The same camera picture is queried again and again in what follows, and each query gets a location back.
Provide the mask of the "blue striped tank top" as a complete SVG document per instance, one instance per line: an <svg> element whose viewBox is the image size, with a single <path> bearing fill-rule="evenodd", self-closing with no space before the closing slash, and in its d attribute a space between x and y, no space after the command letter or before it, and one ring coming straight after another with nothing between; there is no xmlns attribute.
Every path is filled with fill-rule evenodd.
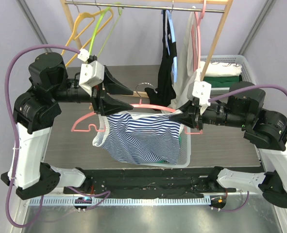
<svg viewBox="0 0 287 233"><path fill-rule="evenodd" d="M106 132L98 132L93 146L108 151L118 162L131 164L157 163L159 143L178 138L182 124L171 121L171 114L135 114L127 111L100 116L100 127Z"/></svg>

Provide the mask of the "green tank top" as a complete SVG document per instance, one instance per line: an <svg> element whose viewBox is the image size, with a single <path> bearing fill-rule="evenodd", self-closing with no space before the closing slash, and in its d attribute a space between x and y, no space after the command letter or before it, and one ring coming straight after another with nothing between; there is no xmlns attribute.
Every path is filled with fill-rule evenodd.
<svg viewBox="0 0 287 233"><path fill-rule="evenodd" d="M180 157L181 137L170 139L169 141L163 140L159 143L159 164L169 163L176 164Z"/></svg>

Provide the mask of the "yellow hanger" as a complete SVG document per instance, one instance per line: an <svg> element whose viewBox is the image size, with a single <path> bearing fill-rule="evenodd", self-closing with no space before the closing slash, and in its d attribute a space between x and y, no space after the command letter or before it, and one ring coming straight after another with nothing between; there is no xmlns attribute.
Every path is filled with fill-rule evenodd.
<svg viewBox="0 0 287 233"><path fill-rule="evenodd" d="M94 13L80 12L75 19L67 11L66 17L71 28L66 46L76 45L77 49L90 52L94 50L96 36L112 22L114 11L108 7Z"/></svg>

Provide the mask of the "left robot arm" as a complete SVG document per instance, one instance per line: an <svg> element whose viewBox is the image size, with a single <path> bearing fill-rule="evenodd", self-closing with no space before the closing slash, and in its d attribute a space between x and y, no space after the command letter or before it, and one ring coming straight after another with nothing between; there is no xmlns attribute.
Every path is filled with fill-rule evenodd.
<svg viewBox="0 0 287 233"><path fill-rule="evenodd" d="M68 77L62 55L56 52L37 56L29 65L29 73L31 87L16 99L13 110L19 144L11 169L1 175L1 180L14 185L22 200L46 195L57 187L89 193L93 182L83 169L44 163L54 120L61 114L60 103L91 103L98 115L109 116L131 110L131 105L114 99L114 95L133 92L115 79L96 56L89 57L73 79Z"/></svg>

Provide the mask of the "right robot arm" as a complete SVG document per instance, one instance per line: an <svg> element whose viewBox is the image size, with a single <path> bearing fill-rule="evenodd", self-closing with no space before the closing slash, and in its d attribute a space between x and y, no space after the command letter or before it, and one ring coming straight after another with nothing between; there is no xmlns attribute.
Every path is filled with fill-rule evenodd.
<svg viewBox="0 0 287 233"><path fill-rule="evenodd" d="M200 192L241 189L262 195L269 203L287 209L287 117L263 108L265 86L250 82L233 84L229 92L209 100L200 113L199 100L194 98L180 107L180 114L171 121L201 130L205 124L240 128L244 138L261 149L273 168L262 173L248 173L214 167L197 185Z"/></svg>

